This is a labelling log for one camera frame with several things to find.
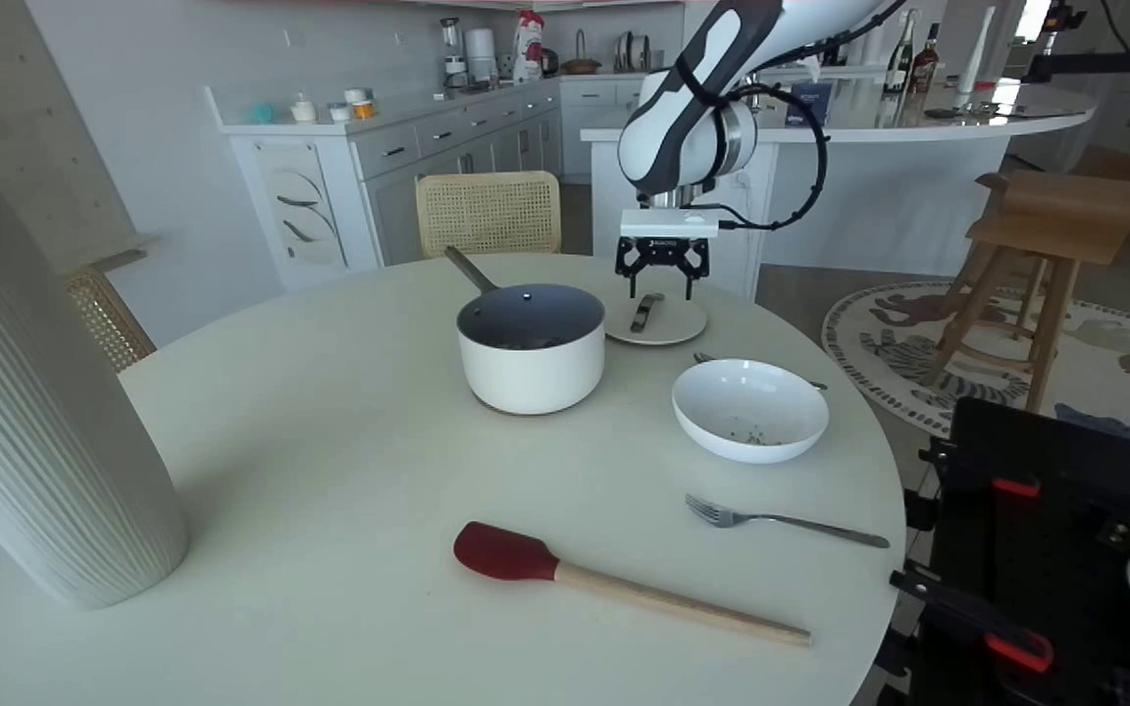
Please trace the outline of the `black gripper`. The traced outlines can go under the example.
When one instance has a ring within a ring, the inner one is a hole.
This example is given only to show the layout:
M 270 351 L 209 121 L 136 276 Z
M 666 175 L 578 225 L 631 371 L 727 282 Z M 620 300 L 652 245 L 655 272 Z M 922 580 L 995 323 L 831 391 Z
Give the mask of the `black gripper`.
M 720 225 L 699 213 L 674 206 L 628 206 L 616 235 L 616 277 L 628 299 L 641 299 L 641 276 L 648 265 L 674 265 L 684 276 L 684 299 L 695 300 L 704 277 L 709 277 L 709 244 Z

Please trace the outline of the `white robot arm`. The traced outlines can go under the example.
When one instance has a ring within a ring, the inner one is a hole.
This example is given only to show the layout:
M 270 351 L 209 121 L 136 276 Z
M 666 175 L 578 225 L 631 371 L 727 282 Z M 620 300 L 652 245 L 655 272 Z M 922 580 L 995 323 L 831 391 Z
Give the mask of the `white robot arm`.
M 616 164 L 637 205 L 620 215 L 616 276 L 641 293 L 648 265 L 672 265 L 699 286 L 709 244 L 727 230 L 785 230 L 828 183 L 825 117 L 767 69 L 815 66 L 835 47 L 886 22 L 908 0 L 714 0 L 674 64 L 644 83 L 620 126 Z M 704 205 L 723 175 L 756 153 L 756 99 L 785 100 L 812 134 L 808 196 L 782 218 L 751 218 L 730 205 Z

